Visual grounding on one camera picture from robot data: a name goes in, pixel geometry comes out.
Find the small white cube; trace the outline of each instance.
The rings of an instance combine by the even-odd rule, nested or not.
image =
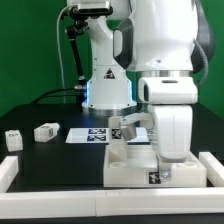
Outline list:
[[[34,129],[35,142],[47,142],[58,134],[60,126],[57,123],[46,123]]]
[[[6,131],[5,138],[9,152],[23,150],[23,140],[18,130]]]

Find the black tabletop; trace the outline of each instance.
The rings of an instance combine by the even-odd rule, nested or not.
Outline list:
[[[202,105],[194,105],[192,152],[210,151],[224,160],[224,121]],[[59,123],[58,136],[47,143],[34,141],[33,130]],[[85,115],[74,104],[21,105],[0,118],[0,161],[19,158],[19,173],[8,192],[99,190],[103,188],[105,144],[66,144],[70,128],[108,127],[108,119]],[[20,130],[24,148],[8,152],[5,131]],[[38,220],[0,220],[0,223],[222,223],[223,214],[150,215]]]

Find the warning label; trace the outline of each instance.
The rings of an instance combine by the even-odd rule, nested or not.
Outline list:
[[[111,70],[111,68],[109,68],[109,70],[107,71],[107,74],[104,76],[105,79],[115,79],[114,73]]]

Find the green backdrop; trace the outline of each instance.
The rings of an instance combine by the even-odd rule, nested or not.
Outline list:
[[[199,90],[199,102],[224,118],[224,1],[202,3],[215,33],[216,53],[210,63],[209,78]],[[61,87],[56,20],[65,6],[65,0],[0,0],[0,116],[14,106],[30,103],[42,93]],[[70,23],[69,18],[61,23],[66,86],[76,83],[72,52],[63,32]],[[88,36],[79,38],[78,44],[84,73],[90,77]]]

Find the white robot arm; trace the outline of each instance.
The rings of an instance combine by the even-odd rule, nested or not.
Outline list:
[[[191,0],[132,0],[132,14],[114,32],[114,58],[142,77],[140,99],[150,106],[151,144],[162,162],[184,162],[190,151],[197,88],[190,75],[198,12]]]
[[[136,111],[131,82],[113,58],[113,32],[107,26],[108,18],[122,20],[128,17],[127,1],[68,0],[67,4],[71,6],[70,16],[75,20],[75,29],[80,29],[79,24],[88,24],[91,41],[93,70],[87,83],[87,99],[82,103],[83,111],[103,116]]]

